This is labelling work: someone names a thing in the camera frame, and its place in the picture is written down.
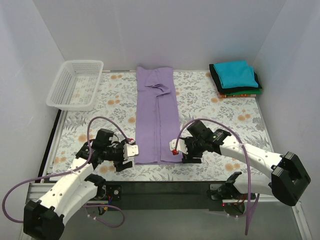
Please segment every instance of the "gray floor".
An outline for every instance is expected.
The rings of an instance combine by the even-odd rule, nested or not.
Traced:
[[[86,211],[80,209],[67,223],[61,239],[302,239],[292,208],[280,202],[259,203],[248,236],[245,236],[244,217],[236,221],[232,217],[210,214],[206,210],[127,210],[125,215],[124,225],[109,228],[87,218]],[[121,220],[121,215],[110,211],[103,218],[115,224]]]

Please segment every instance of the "folded purple fabric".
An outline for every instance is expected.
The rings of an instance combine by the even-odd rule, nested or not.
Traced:
[[[134,158],[135,163],[180,163],[182,155],[173,155],[169,148],[169,142],[176,139],[180,131],[173,69],[138,67],[136,79],[135,141],[139,155]]]

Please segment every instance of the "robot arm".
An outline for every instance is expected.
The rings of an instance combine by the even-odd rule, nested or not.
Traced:
[[[92,156],[88,164],[61,177],[37,202],[30,200],[25,205],[24,233],[35,239],[59,239],[66,223],[76,211],[90,199],[102,199],[109,194],[106,180],[92,174],[96,167],[105,160],[113,161],[116,171],[120,172],[131,168],[133,163],[128,158],[139,153],[133,141],[130,144],[114,141],[114,133],[106,129],[98,131],[91,146]],[[85,143],[68,170],[83,165],[88,157],[88,143]]]
[[[180,138],[177,149],[182,152],[183,163],[201,163],[203,152],[238,159],[246,163],[242,145],[234,136],[225,130],[212,132],[201,121],[195,121],[187,130],[192,137]],[[170,150],[174,151],[177,140],[170,142]],[[251,191],[257,194],[275,196],[282,203],[294,206],[311,182],[303,164],[297,155],[288,152],[286,155],[262,150],[245,144],[250,165],[262,172],[251,179]],[[248,193],[248,176],[241,172],[232,174],[225,184],[212,194],[221,198],[234,198]]]

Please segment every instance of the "black cloth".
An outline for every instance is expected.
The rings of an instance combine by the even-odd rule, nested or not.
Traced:
[[[254,90],[254,89],[262,89],[262,86],[259,83],[258,75],[254,73],[254,80],[258,84],[258,87],[252,87],[252,86],[239,86],[239,87],[232,87],[232,88],[222,88],[219,75],[216,72],[216,69],[213,64],[209,64],[210,73],[212,76],[212,79],[215,83],[216,89],[218,89],[218,92],[221,94],[232,94],[235,92],[240,91],[246,91],[246,90]]]

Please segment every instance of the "white wall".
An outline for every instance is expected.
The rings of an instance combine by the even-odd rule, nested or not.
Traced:
[[[0,2],[0,199],[22,180],[37,177],[57,110],[46,106],[64,59],[32,0]],[[7,201],[23,219],[28,185]],[[19,239],[21,224],[0,214],[1,239]]]
[[[288,0],[254,61],[259,98],[276,152],[296,153],[311,177],[301,198],[320,239],[320,0]]]
[[[66,60],[105,70],[252,63],[285,0],[33,0]]]

